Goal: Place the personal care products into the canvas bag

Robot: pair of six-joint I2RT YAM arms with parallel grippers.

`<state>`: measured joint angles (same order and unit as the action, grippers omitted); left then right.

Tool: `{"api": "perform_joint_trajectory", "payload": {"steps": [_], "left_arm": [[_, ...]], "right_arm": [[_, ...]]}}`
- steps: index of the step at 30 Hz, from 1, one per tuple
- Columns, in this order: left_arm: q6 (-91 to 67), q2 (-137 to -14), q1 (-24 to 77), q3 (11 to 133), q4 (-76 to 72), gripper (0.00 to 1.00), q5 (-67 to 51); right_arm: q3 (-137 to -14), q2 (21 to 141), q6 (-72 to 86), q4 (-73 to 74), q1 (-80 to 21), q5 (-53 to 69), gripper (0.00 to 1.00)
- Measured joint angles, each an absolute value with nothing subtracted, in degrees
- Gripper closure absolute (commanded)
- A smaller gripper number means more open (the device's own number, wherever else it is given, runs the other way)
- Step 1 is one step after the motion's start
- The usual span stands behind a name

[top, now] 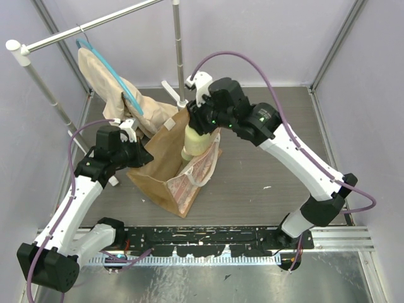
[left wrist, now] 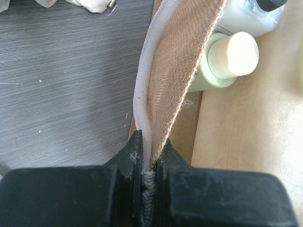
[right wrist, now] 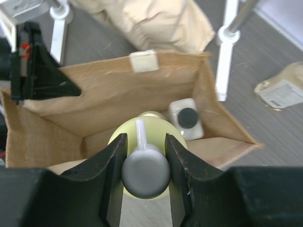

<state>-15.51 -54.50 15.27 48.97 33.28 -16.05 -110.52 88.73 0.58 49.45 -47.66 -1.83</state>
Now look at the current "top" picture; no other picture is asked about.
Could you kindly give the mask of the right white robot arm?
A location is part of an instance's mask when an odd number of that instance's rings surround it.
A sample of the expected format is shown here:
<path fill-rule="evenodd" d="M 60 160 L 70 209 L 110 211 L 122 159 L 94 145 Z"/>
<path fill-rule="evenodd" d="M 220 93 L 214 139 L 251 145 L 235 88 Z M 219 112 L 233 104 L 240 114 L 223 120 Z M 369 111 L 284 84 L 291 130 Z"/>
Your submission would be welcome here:
<path fill-rule="evenodd" d="M 297 210 L 289 213 L 278 226 L 276 240 L 285 249 L 294 247 L 299 236 L 312 227 L 326 227 L 341 212 L 357 178 L 336 171 L 319 158 L 284 124 L 268 103 L 251 104 L 240 84 L 229 78 L 213 78 L 201 72 L 186 80 L 186 88 L 196 92 L 187 104 L 189 127 L 199 135 L 217 128 L 232 130 L 274 156 L 293 173 L 310 195 Z"/>

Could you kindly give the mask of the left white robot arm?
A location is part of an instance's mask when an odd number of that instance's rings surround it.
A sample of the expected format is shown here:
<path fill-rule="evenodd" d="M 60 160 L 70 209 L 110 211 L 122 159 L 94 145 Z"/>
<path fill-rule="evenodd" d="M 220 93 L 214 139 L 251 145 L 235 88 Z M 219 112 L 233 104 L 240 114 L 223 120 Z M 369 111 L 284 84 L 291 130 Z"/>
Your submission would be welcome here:
<path fill-rule="evenodd" d="M 96 144 L 78 162 L 69 191 L 43 231 L 31 244 L 22 243 L 16 256 L 28 283 L 69 291 L 83 267 L 99 251 L 126 244 L 122 221 L 101 218 L 79 240 L 74 236 L 93 202 L 118 170 L 140 168 L 151 161 L 136 135 L 134 120 L 101 126 Z"/>

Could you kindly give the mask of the brown canvas tote bag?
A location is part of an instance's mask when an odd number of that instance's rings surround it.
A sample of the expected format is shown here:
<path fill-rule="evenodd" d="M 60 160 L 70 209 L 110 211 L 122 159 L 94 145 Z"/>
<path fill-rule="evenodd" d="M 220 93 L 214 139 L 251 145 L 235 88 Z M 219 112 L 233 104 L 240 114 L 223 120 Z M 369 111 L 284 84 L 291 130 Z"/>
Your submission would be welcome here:
<path fill-rule="evenodd" d="M 154 160 L 127 172 L 134 185 L 156 205 L 182 218 L 186 217 L 199 190 L 213 176 L 222 153 L 217 129 L 209 137 L 208 149 L 183 167 L 181 151 L 188 122 L 185 109 L 167 120 L 145 146 Z"/>

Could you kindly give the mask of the yellow lotion squeeze bottle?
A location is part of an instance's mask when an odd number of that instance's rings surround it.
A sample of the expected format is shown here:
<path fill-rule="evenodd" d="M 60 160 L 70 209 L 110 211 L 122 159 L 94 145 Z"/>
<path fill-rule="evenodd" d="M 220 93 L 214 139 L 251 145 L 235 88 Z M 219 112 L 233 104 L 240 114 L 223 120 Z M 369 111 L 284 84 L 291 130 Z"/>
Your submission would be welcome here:
<path fill-rule="evenodd" d="M 211 145 L 211 135 L 199 135 L 189 125 L 184 130 L 184 146 L 181 150 L 182 166 L 185 167 L 194 157 L 204 154 Z"/>

